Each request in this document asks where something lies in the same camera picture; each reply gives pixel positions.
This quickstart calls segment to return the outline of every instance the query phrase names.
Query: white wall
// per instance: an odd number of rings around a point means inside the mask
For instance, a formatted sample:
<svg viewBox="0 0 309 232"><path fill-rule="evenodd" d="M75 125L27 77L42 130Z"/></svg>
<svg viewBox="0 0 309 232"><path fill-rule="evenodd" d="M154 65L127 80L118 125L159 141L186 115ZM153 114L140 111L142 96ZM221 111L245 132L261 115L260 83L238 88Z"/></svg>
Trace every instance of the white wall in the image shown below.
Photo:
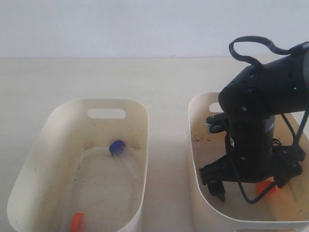
<svg viewBox="0 0 309 232"><path fill-rule="evenodd" d="M289 48L309 40L308 13L308 0L0 0L0 57L226 56L248 34Z"/></svg>

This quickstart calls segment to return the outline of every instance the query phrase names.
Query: table surface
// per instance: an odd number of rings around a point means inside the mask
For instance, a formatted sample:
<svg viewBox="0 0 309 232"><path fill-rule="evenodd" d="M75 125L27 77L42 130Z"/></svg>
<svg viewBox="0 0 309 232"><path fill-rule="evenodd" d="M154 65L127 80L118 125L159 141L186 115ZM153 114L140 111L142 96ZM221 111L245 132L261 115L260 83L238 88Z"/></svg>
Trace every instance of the table surface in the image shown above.
<svg viewBox="0 0 309 232"><path fill-rule="evenodd" d="M0 231L14 232L7 200L50 113L68 100L110 97L137 100L149 112L144 231L193 232L187 107L245 66L232 58L0 59Z"/></svg>

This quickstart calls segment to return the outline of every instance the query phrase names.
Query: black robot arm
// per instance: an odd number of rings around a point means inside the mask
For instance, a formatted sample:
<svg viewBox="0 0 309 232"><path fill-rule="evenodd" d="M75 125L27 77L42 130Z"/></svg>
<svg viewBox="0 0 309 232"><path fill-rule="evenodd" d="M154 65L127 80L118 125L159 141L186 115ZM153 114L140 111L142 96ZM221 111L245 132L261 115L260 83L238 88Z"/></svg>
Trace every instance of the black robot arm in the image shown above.
<svg viewBox="0 0 309 232"><path fill-rule="evenodd" d="M285 57L268 64L241 56L234 50L236 42L257 42ZM282 188L302 173L299 161L305 153L299 139L309 115L309 43L289 50L277 48L270 40L246 36L234 40L229 50L239 60L250 63L219 94L222 114L207 118L212 133L226 131L226 155L201 168L202 183L211 195L225 201L223 181L237 182L248 203L258 202L275 185ZM285 113L305 111L297 133ZM292 136L293 144L282 146L273 138L275 115L282 115ZM249 200L242 182L257 183L269 177L274 182L256 199Z"/></svg>

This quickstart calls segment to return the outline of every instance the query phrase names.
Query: plastic bin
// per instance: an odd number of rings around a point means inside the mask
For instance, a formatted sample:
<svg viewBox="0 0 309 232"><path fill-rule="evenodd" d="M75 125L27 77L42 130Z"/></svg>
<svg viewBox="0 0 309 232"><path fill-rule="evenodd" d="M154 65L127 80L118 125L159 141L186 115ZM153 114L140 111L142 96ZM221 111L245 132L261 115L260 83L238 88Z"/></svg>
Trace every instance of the plastic bin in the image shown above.
<svg viewBox="0 0 309 232"><path fill-rule="evenodd" d="M83 232L141 232L148 162L146 109L127 99L78 99L49 116L7 205L18 232L69 232L84 214ZM126 144L141 181L133 182L109 152Z"/></svg>
<svg viewBox="0 0 309 232"><path fill-rule="evenodd" d="M218 102L217 92L196 96L189 104L188 165L192 213L197 232L292 232L302 231L309 225L309 157L301 166L303 173L285 187L267 196L257 204L245 202L237 183L225 182L226 202L209 194L202 185L198 169L225 155L225 133L210 134L204 121L210 108ZM298 124L287 115L294 129ZM292 136L280 116L276 117L275 137L283 144L291 144ZM301 146L309 153L309 141L303 134ZM244 184L247 195L256 196L255 184Z"/></svg>

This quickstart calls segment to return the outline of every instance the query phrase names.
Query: bin floor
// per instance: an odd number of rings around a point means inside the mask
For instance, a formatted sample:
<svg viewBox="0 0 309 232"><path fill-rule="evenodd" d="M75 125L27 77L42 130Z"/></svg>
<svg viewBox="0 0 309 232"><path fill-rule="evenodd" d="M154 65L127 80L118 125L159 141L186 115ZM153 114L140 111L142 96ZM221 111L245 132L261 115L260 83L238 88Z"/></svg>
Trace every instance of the bin floor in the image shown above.
<svg viewBox="0 0 309 232"><path fill-rule="evenodd" d="M201 183L198 169L223 156L225 154L225 147L222 144L211 142L211 139L193 140L192 145L199 187L204 197L215 209L229 217L240 220L275 221L267 200L262 199L253 205L248 204L244 200L237 183L224 182L226 192L226 201L224 203L217 197L211 196L208 187ZM243 186L249 199L256 197L255 184L244 183Z"/></svg>
<svg viewBox="0 0 309 232"><path fill-rule="evenodd" d="M69 231L75 213L84 214L83 232L118 231L135 215L141 188L140 183L133 183L127 169L107 148L79 154L61 231Z"/></svg>

